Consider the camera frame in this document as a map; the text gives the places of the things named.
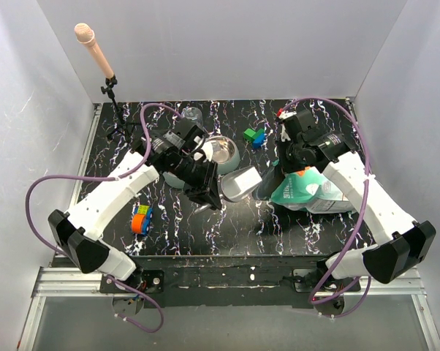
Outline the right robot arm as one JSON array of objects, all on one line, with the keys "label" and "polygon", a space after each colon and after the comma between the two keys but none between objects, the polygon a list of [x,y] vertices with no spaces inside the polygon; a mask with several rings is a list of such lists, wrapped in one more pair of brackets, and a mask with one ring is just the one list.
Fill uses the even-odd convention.
[{"label": "right robot arm", "polygon": [[308,111],[281,111],[278,122],[282,170],[316,168],[357,210],[374,239],[371,246],[341,251],[321,261],[316,280],[322,289],[331,291],[344,279],[361,276],[388,284],[425,259],[436,229],[429,221],[418,222],[387,194],[352,143],[341,133],[323,131]]}]

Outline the green pet food bag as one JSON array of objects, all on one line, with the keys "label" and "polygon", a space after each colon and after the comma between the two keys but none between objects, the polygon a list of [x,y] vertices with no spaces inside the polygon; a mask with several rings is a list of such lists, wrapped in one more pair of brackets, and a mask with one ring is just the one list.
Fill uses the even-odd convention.
[{"label": "green pet food bag", "polygon": [[284,174],[276,160],[253,191],[255,200],[270,201],[291,211],[312,214],[355,212],[343,192],[315,167]]}]

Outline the metal food scoop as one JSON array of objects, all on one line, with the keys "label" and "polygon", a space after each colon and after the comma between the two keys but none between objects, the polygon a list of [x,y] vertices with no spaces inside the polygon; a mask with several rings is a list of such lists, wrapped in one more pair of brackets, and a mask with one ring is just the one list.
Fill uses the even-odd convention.
[{"label": "metal food scoop", "polygon": [[[221,202],[238,203],[248,197],[262,182],[262,177],[254,166],[244,167],[218,177]],[[209,208],[198,205],[195,213]]]}]

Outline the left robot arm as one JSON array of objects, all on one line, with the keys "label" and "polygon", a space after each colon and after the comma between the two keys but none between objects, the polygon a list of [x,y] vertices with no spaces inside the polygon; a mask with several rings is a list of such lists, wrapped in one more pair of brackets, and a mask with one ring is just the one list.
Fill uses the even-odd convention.
[{"label": "left robot arm", "polygon": [[83,272],[99,271],[116,278],[125,292],[136,291],[142,282],[141,268],[127,254],[103,241],[113,217],[162,173],[184,182],[190,201],[210,209],[222,207],[218,165],[203,151],[206,131],[181,119],[163,135],[136,141],[110,174],[112,181],[98,185],[66,211],[54,210],[48,223],[58,246]]}]

